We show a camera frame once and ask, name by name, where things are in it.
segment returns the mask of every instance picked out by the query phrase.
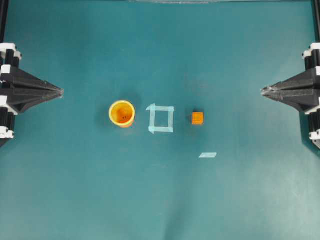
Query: orange cube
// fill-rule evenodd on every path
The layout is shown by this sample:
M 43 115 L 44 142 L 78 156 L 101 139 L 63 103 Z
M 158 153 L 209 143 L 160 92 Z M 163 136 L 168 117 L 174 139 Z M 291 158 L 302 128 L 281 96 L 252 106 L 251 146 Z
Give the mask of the orange cube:
M 193 112 L 192 113 L 192 125 L 201 125 L 204 123 L 204 113 L 203 112 Z

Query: tape strip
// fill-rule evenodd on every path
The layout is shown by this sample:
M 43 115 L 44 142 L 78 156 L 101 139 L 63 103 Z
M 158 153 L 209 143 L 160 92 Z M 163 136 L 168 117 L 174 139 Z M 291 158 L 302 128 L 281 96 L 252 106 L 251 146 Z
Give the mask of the tape strip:
M 203 152 L 199 156 L 200 159 L 214 159 L 217 156 L 216 152 Z
M 173 106 L 156 106 L 155 103 L 146 108 L 146 111 L 150 111 L 150 123 L 149 132 L 155 134 L 155 132 L 173 133 L 174 132 L 174 111 Z M 155 126 L 156 111 L 168 112 L 168 127 Z

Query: teal surface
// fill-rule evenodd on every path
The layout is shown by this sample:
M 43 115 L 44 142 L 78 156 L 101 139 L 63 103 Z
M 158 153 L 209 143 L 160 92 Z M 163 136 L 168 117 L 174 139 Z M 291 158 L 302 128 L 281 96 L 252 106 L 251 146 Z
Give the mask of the teal surface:
M 1 240 L 320 238 L 319 152 L 297 111 L 260 96 L 304 71 L 309 1 L 12 0 L 5 38 L 65 94 L 0 149 Z M 119 99 L 131 128 L 108 119 Z M 175 107 L 174 133 L 148 131 L 153 103 Z

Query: green tabletop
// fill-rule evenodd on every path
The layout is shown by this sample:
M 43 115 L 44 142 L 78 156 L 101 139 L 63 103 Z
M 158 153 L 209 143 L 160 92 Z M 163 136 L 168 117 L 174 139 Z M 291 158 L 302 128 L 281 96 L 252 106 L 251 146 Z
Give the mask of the green tabletop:
M 304 71 L 309 1 L 11 0 L 5 40 L 64 98 L 0 149 L 1 240 L 320 238 L 319 152 L 260 95 Z M 116 100 L 132 127 L 110 122 Z M 151 104 L 174 107 L 173 133 L 149 132 Z

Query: orange cup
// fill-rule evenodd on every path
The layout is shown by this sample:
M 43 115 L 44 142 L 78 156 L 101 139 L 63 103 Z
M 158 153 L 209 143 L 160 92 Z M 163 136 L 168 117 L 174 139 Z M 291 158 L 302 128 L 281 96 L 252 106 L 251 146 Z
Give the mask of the orange cup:
M 128 101 L 116 101 L 109 108 L 111 122 L 120 128 L 129 128 L 135 120 L 135 107 Z

